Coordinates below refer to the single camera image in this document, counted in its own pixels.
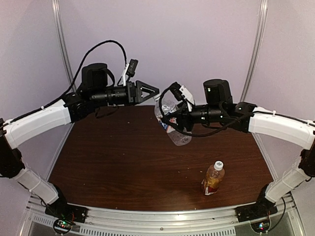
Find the white water bottle cap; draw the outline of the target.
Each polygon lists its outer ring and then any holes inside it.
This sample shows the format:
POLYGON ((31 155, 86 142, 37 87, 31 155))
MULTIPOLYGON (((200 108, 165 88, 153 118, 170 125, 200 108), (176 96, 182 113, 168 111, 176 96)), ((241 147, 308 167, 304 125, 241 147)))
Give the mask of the white water bottle cap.
POLYGON ((160 99, 160 94, 158 94, 158 95, 156 95, 156 96, 154 97, 154 101, 155 101, 155 102, 159 101, 159 99, 160 99))

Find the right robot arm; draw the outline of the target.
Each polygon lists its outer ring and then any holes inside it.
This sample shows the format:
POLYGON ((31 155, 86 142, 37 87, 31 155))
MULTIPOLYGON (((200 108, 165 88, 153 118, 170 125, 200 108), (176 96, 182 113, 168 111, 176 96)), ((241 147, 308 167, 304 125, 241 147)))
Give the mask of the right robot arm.
POLYGON ((263 134, 296 144, 302 148, 297 164, 279 178, 261 189, 252 212, 257 217, 264 216, 275 203, 304 181, 315 176, 315 123, 312 120, 293 118, 269 111, 248 102, 233 103, 227 80, 211 79, 203 83, 206 97, 205 105, 196 105, 192 94, 185 86, 174 82, 162 95, 170 91, 179 101, 179 108, 165 113, 161 110, 161 120, 176 131, 191 137, 195 124, 210 125, 219 123, 220 128, 198 134, 197 137, 209 137, 227 128, 263 134))

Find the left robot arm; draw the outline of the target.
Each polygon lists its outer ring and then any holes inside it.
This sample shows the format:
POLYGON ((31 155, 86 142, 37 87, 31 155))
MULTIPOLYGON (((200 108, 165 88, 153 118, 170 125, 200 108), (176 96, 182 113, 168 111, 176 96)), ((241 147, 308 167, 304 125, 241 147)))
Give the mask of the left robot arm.
POLYGON ((47 208, 67 218, 71 213, 62 191, 43 180, 22 161, 18 146, 53 128, 78 122, 105 106, 134 106, 156 96, 159 89, 142 81, 130 82, 138 61, 132 59, 122 74, 123 84, 108 85, 114 79, 105 63, 83 67, 82 82, 76 92, 66 93, 47 107, 19 119, 0 121, 0 175, 12 178, 39 196, 47 208))

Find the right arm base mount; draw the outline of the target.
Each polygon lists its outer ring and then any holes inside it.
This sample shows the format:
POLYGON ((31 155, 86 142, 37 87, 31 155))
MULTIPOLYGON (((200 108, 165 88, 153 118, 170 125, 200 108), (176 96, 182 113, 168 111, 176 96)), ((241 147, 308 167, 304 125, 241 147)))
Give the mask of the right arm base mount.
POLYGON ((268 185, 265 185, 261 189, 255 203, 235 208, 238 222, 252 221, 278 212, 277 207, 275 206, 276 203, 266 199, 267 186, 268 185))

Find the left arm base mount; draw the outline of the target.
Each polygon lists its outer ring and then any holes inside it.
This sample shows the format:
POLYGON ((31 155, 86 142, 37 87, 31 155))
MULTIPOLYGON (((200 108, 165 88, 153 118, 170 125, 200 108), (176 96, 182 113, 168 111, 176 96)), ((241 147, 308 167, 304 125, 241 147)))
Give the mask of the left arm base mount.
POLYGON ((61 220, 85 223, 88 209, 83 206, 69 204, 59 187, 54 185, 58 193, 58 199, 48 204, 45 213, 61 220))

